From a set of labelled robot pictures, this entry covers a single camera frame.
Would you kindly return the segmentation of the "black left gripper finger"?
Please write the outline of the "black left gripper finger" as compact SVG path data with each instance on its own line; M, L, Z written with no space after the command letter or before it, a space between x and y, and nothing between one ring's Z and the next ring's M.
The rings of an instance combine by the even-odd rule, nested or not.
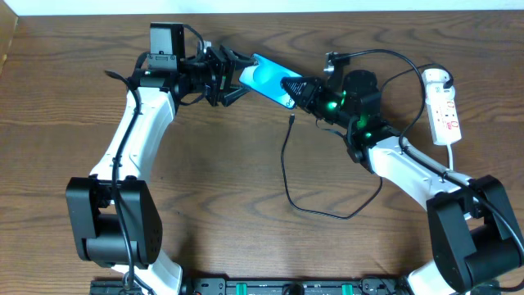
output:
M249 66L257 66L258 61L254 57L250 57L231 49L227 50L228 59L233 63L234 70L243 70Z
M227 91L224 92L220 98L220 102L224 107L229 107L239 98L249 93L250 89L243 85L231 85Z

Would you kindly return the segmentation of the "blue Galaxy smartphone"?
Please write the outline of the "blue Galaxy smartphone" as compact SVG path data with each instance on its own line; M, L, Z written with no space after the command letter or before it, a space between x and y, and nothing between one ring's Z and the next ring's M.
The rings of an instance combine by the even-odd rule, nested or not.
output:
M300 74L260 54L254 53L251 57L256 63L242 71L239 82L273 102L287 109L293 109L296 106L295 101L282 88L281 81L283 78L300 77Z

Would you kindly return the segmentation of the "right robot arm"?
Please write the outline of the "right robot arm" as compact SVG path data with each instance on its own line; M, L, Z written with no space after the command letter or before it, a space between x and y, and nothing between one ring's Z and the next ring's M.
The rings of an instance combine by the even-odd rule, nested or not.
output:
M314 77L287 77L283 89L320 120L346 128L351 159L390 180L427 212L433 258L411 272L412 294L456 294L475 288L509 293L494 280L523 265L523 237L504 186L473 179L413 147L382 118L374 73L354 70L341 93Z

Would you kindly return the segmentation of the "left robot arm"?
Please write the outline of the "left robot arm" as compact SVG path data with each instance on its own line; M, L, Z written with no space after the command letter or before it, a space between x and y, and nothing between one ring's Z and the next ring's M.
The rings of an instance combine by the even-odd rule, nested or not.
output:
M102 159L66 187L76 251L85 261L119 271L113 294L178 294L183 271L162 250L163 226L147 186L160 142L186 96L229 106L246 93L233 83L255 58L200 40L185 52L189 25L153 22L150 48L124 79L126 107Z

